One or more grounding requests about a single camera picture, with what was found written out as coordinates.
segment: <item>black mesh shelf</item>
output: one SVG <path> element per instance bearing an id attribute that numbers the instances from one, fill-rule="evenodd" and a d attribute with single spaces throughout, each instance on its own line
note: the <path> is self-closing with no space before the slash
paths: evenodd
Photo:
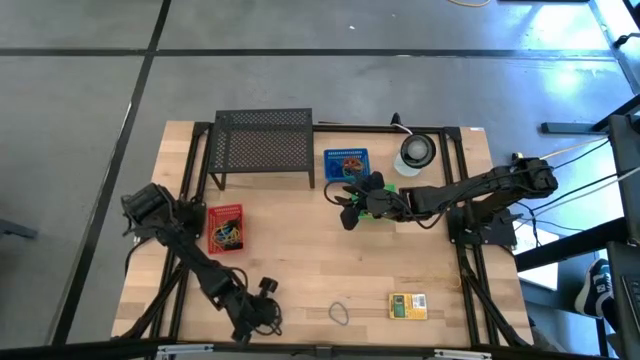
<path id="1" fill-rule="evenodd" d="M 312 125 L 311 109 L 218 111 L 209 173 L 220 190 L 229 173 L 296 171 L 308 172 L 313 188 Z"/>

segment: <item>rubber band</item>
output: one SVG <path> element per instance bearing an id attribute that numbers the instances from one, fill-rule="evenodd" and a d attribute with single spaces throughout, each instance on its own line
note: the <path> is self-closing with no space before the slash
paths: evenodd
<path id="1" fill-rule="evenodd" d="M 340 321 L 340 320 L 338 320 L 338 319 L 336 319 L 336 318 L 334 318 L 334 317 L 333 317 L 333 313 L 332 313 L 332 311 L 333 311 L 333 308 L 334 308 L 336 305 L 340 306 L 340 307 L 342 308 L 342 310 L 344 310 L 344 315 L 345 315 L 345 317 L 347 318 L 347 320 L 346 320 L 346 321 L 342 322 L 342 321 Z M 341 302 L 336 301 L 336 302 L 334 302 L 333 304 L 331 304 L 331 306 L 329 306 L 329 318 L 330 318 L 331 320 L 333 320 L 333 321 L 337 322 L 338 324 L 342 325 L 342 326 L 347 326 L 347 325 L 349 325 L 349 310 L 347 310 L 347 307 L 346 307 L 346 306 L 344 306 Z"/>

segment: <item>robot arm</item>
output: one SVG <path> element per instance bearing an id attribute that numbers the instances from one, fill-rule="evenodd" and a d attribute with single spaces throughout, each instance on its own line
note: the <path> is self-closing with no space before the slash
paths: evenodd
<path id="1" fill-rule="evenodd" d="M 226 310 L 235 328 L 233 340 L 246 344 L 254 330 L 263 335 L 282 334 L 280 306 L 267 297 L 278 283 L 262 278 L 260 294 L 249 294 L 244 271 L 209 259 L 195 244 L 194 229 L 202 228 L 203 224 L 197 220 L 200 217 L 193 214 L 192 206 L 189 202 L 176 201 L 166 188 L 156 184 L 122 198 L 125 216 L 130 225 L 135 225 L 132 231 L 140 237 L 155 237 L 173 251 L 182 261 L 178 266 L 186 266 L 196 274 L 202 292 L 213 306 Z M 245 277 L 244 282 L 236 272 Z M 260 332 L 257 328 L 263 325 L 271 329 Z"/>
<path id="2" fill-rule="evenodd" d="M 401 188 L 399 193 L 385 190 L 382 174 L 374 172 L 344 187 L 356 195 L 355 200 L 335 197 L 336 202 L 331 202 L 344 207 L 341 214 L 343 225 L 345 229 L 352 230 L 362 210 L 374 218 L 420 223 L 435 215 L 441 217 L 458 202 L 490 194 L 482 201 L 469 203 L 465 222 L 471 229 L 491 223 L 495 214 L 521 199 L 545 198 L 557 188 L 552 167 L 544 160 L 529 158 L 521 159 L 513 166 L 495 167 L 451 185 Z"/>

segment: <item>wooden table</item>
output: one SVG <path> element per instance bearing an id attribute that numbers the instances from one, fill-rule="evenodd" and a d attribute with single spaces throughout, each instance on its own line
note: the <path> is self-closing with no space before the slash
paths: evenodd
<path id="1" fill-rule="evenodd" d="M 193 122 L 167 123 L 152 181 L 179 193 Z M 469 176 L 492 167 L 482 129 L 462 128 Z M 392 163 L 406 137 L 389 133 L 315 133 L 316 189 L 309 189 L 306 173 L 232 174 L 227 189 L 218 191 L 209 178 L 208 206 L 241 203 L 245 216 L 246 248 L 216 256 L 226 266 L 247 271 L 250 291 L 258 292 L 263 276 L 279 282 L 274 298 L 283 312 L 282 336 L 254 334 L 252 343 L 335 344 L 387 346 L 470 345 L 455 248 L 449 243 L 445 220 L 431 230 L 415 223 L 362 220 L 354 231 L 340 223 L 340 207 L 323 197 L 323 151 L 365 147 L 374 170 L 396 187 L 445 184 L 441 154 L 418 176 L 397 174 Z M 196 188 L 204 140 L 198 147 L 191 192 Z M 453 144 L 449 144 L 452 164 Z M 453 166 L 456 180 L 457 167 Z M 338 193 L 339 186 L 332 192 Z M 206 237 L 198 241 L 207 251 Z M 155 241 L 132 256 L 113 326 L 113 335 L 128 330 L 158 291 L 166 248 Z M 518 334 L 532 342 L 514 260 L 504 249 L 485 246 L 484 257 L 491 295 Z M 428 320 L 391 320 L 392 292 L 426 293 Z M 328 307 L 342 302 L 349 310 L 347 326 L 334 323 Z M 481 340 L 487 342 L 484 314 L 475 299 Z M 167 333 L 173 299 L 168 300 L 162 334 Z M 193 274 L 189 279 L 179 338 L 192 341 L 230 341 L 231 323 L 202 295 Z"/>

